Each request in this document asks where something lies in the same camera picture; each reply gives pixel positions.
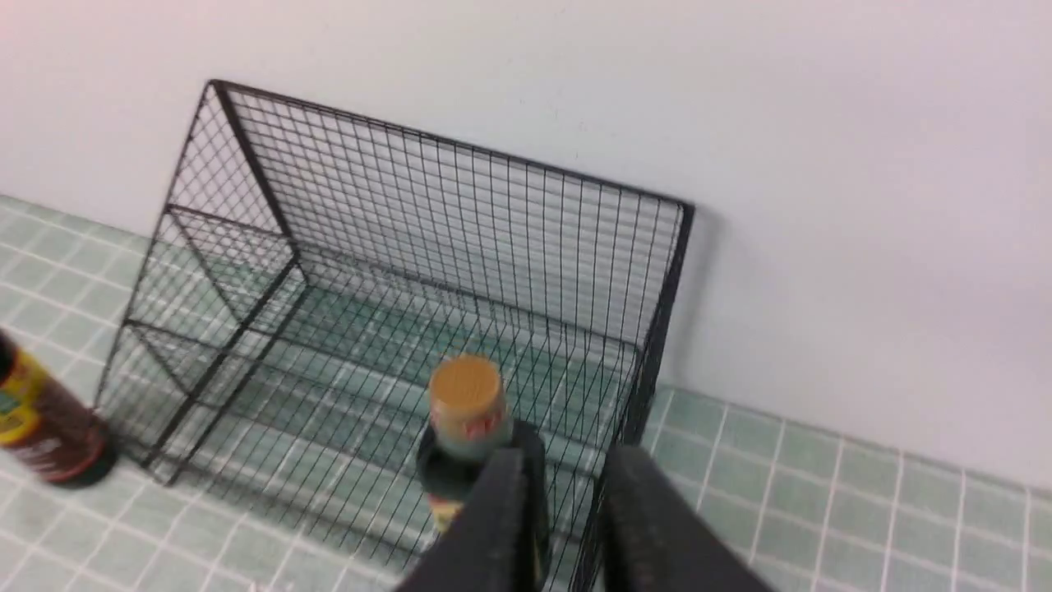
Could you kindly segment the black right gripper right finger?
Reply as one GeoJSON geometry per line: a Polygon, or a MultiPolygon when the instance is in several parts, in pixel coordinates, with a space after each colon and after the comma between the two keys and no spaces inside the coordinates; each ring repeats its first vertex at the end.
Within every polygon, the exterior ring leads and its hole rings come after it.
{"type": "Polygon", "coordinates": [[[605,590],[771,589],[708,529],[643,447],[613,447],[602,477],[605,590]]]}

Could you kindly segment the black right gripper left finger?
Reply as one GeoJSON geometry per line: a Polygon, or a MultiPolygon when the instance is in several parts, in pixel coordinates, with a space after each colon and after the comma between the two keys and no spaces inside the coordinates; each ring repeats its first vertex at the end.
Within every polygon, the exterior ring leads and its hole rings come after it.
{"type": "Polygon", "coordinates": [[[530,475],[521,450],[495,451],[450,528],[399,591],[538,591],[530,475]]]}

